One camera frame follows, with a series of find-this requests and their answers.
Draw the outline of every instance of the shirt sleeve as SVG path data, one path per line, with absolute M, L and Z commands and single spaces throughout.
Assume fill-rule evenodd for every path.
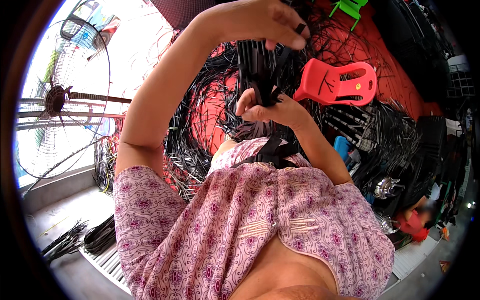
M 114 180 L 113 197 L 117 250 L 128 281 L 156 255 L 186 203 L 146 166 L 122 171 Z

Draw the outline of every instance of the pink patterned shirt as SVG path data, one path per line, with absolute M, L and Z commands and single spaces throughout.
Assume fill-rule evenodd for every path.
M 381 294 L 394 247 L 360 191 L 334 186 L 298 154 L 289 160 L 300 168 L 230 168 L 266 141 L 222 153 L 188 205 L 149 167 L 115 178 L 117 248 L 136 299 L 226 300 L 275 234 L 291 250 L 325 262 L 339 295 Z

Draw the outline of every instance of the electric fan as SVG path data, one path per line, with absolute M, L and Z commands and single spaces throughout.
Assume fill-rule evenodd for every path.
M 72 17 L 51 25 L 30 64 L 26 97 L 18 104 L 21 169 L 37 179 L 51 178 L 82 159 L 89 145 L 107 135 L 102 125 L 108 118 L 124 117 L 107 114 L 107 101 L 130 102 L 108 97 L 109 85 L 108 52 L 95 27 Z

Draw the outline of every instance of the yellow cable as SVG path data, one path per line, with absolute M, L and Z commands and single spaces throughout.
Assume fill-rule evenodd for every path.
M 53 225 L 52 227 L 50 227 L 49 229 L 45 230 L 44 232 L 40 233 L 40 235 L 39 235 L 37 238 L 41 237 L 42 234 L 44 234 L 45 232 L 47 232 L 47 231 L 49 231 L 50 229 L 54 228 L 56 225 L 60 224 L 60 223 L 63 222 L 65 219 L 63 219 L 62 221 L 60 221 L 60 222 L 58 222 L 57 224 Z
M 110 180 L 108 180 L 108 172 L 106 172 L 105 174 L 107 175 L 107 187 L 103 190 L 102 194 L 107 191 L 108 185 L 110 184 Z

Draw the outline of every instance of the black plastic strap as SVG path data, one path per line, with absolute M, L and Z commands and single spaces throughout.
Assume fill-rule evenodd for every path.
M 257 155 L 247 157 L 243 161 L 233 165 L 232 168 L 254 162 L 269 163 L 277 169 L 283 169 L 286 167 L 298 168 L 294 163 L 284 159 L 285 157 L 298 153 L 298 151 L 291 144 L 280 145 L 280 143 L 282 143 L 280 138 L 276 136 L 270 137 L 270 139 L 258 151 Z

